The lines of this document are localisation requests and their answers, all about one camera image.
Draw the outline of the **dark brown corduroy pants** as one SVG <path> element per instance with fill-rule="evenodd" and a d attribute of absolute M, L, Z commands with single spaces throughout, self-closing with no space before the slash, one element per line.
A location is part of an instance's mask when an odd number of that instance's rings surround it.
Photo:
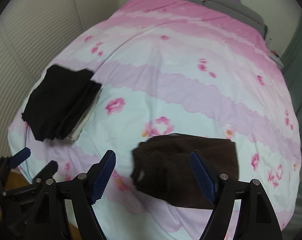
<path fill-rule="evenodd" d="M 192 209 L 212 209 L 202 195 L 190 166 L 190 154 L 198 150 L 219 172 L 239 178 L 236 144 L 186 134 L 158 135 L 133 149 L 131 178 L 137 191 L 170 205 Z"/>

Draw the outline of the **white folded garment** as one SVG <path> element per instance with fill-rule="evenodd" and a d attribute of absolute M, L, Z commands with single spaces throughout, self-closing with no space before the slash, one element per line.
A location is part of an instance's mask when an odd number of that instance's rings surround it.
<path fill-rule="evenodd" d="M 71 141 L 76 141 L 81 133 L 81 131 L 83 130 L 84 126 L 86 125 L 86 123 L 89 121 L 90 116 L 92 115 L 95 106 L 98 102 L 99 96 L 101 94 L 100 90 L 97 95 L 95 96 L 94 100 L 92 101 L 92 103 L 90 104 L 90 106 L 88 107 L 88 109 L 84 112 L 84 114 L 82 115 L 82 117 L 80 118 L 80 120 L 77 122 L 77 124 L 75 125 L 75 127 L 72 129 L 72 131 L 69 133 L 69 135 L 66 137 L 68 140 Z"/>

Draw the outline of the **black folded garment stack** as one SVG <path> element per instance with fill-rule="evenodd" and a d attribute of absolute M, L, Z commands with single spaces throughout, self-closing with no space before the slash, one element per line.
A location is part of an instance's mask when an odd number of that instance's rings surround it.
<path fill-rule="evenodd" d="M 36 140 L 65 139 L 71 133 L 102 88 L 93 75 L 56 64 L 47 69 L 22 113 Z"/>

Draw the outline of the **white louvered wardrobe door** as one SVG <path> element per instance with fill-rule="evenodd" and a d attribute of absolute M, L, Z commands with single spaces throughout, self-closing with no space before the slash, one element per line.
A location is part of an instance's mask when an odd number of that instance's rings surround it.
<path fill-rule="evenodd" d="M 7 128 L 44 68 L 78 35 L 107 19 L 117 0 L 11 0 L 0 15 L 0 157 Z"/>

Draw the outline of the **pink floral bed sheet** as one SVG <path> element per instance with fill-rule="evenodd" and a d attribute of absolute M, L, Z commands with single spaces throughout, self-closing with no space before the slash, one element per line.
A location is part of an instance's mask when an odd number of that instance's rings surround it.
<path fill-rule="evenodd" d="M 300 182 L 297 117 L 285 79 L 262 36 L 228 15 L 183 0 L 130 0 L 69 44 L 52 64 L 93 71 L 103 85 L 75 142 L 37 141 L 17 114 L 12 153 L 30 158 L 27 180 L 51 160 L 70 180 L 116 153 L 116 167 L 94 205 L 107 239 L 198 239 L 209 210 L 174 207 L 137 192 L 131 152 L 155 135 L 230 139 L 239 178 L 259 179 L 281 228 L 293 216 Z"/>

